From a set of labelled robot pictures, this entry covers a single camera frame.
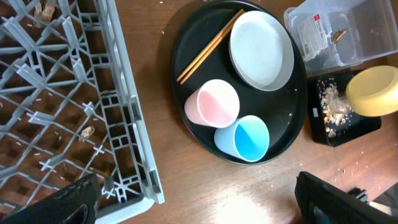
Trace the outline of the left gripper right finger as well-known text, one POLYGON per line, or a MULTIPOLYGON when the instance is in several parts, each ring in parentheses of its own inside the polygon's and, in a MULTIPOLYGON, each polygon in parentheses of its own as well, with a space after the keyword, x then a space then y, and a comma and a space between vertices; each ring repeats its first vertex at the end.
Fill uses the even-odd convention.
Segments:
POLYGON ((355 189, 348 194, 301 171, 295 186, 295 198, 304 223, 397 223, 397 217, 388 215, 368 204, 365 190, 355 189))

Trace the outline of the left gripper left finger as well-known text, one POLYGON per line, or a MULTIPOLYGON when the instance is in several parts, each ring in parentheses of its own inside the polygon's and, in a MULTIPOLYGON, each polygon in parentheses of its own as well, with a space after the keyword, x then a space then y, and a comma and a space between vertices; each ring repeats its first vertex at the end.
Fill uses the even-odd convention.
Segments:
POLYGON ((101 199, 95 174, 89 174, 1 221, 2 224, 92 224, 101 199))

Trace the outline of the food scraps pile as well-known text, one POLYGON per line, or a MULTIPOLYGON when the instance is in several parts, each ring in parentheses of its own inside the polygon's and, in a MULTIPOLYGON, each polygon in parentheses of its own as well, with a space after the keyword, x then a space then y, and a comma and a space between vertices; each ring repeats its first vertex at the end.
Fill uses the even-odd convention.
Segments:
POLYGON ((342 128, 349 121, 353 110, 333 80, 321 81, 319 87, 325 131, 328 138, 335 138, 338 135, 337 128, 342 128))

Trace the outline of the blue plastic cup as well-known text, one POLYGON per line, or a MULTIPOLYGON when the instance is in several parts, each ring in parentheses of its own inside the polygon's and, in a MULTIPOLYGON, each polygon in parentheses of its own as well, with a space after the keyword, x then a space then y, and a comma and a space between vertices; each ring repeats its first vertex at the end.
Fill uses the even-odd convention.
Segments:
POLYGON ((247 115, 226 128, 218 128, 214 141, 217 148, 229 156, 245 162, 257 162, 266 155, 270 136, 261 118, 247 115))

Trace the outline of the yellow bowl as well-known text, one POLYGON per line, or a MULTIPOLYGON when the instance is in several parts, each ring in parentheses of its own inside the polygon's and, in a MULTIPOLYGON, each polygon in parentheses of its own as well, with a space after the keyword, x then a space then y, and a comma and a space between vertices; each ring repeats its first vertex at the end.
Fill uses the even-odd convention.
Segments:
POLYGON ((397 111, 397 68, 380 65, 355 75, 346 86, 346 97, 353 111, 377 117, 397 111))

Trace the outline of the pink plastic cup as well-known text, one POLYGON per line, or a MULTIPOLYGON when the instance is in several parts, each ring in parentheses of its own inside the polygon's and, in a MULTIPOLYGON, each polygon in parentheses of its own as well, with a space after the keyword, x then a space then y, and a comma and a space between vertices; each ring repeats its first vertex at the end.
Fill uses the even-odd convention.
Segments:
POLYGON ((239 96, 232 85, 220 79, 204 83, 185 102, 189 121, 202 126, 225 128, 237 119, 239 96))

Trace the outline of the gold snack wrapper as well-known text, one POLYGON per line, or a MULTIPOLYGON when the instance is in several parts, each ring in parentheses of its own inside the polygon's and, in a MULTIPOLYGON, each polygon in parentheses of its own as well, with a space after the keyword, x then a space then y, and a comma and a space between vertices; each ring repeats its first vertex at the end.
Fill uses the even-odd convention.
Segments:
POLYGON ((336 31, 331 37, 331 41, 336 45, 341 37, 346 33, 346 29, 336 31))

